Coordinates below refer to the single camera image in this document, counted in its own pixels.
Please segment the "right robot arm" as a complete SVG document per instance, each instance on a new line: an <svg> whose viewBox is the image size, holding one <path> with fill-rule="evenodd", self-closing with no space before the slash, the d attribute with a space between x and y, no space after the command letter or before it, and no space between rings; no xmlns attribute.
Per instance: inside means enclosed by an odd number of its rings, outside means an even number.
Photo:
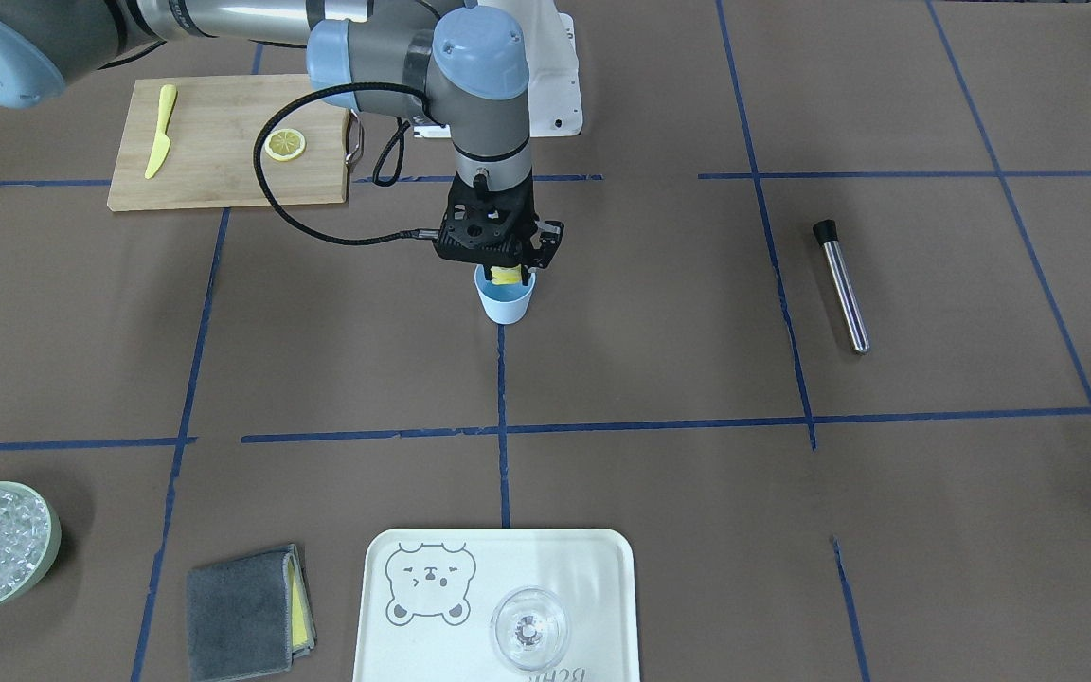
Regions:
<svg viewBox="0 0 1091 682"><path fill-rule="evenodd" d="M238 38L299 46L311 94L274 113L257 142L312 101L449 130L456 159L437 228L403 230L437 258L523 284L548 267L562 222L533 212L531 99L546 68L577 58L551 1L0 1L0 105L29 108L79 77L163 44Z"/></svg>

